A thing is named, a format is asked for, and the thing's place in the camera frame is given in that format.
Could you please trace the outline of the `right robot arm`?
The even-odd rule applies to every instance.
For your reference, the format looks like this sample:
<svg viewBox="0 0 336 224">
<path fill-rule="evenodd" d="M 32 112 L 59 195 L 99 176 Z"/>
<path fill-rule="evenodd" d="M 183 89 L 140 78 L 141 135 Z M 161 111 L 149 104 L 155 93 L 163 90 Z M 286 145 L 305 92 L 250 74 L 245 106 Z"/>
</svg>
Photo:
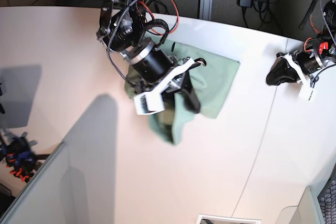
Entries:
<svg viewBox="0 0 336 224">
<path fill-rule="evenodd" d="M 144 0 L 104 0 L 101 6 L 97 40 L 107 52 L 114 69 L 134 93 L 138 115 L 152 115 L 165 110 L 165 101 L 180 93 L 185 107 L 199 113 L 201 104 L 190 79 L 190 70 L 206 65 L 203 58 L 178 60 L 161 46 L 177 26 L 146 15 L 150 10 Z"/>
</svg>

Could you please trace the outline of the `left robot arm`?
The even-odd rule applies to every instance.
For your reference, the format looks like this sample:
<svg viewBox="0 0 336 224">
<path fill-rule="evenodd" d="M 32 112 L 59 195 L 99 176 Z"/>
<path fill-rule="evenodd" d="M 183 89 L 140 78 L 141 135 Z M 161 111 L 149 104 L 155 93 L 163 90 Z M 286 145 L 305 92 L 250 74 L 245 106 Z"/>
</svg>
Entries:
<svg viewBox="0 0 336 224">
<path fill-rule="evenodd" d="M 315 29 L 311 19 L 317 4 L 324 23 L 322 31 Z M 267 85 L 298 83 L 314 88 L 319 75 L 335 67 L 335 0 L 312 0 L 299 28 L 302 28 L 307 21 L 317 36 L 307 38 L 302 50 L 277 53 L 277 60 L 266 76 Z"/>
</svg>

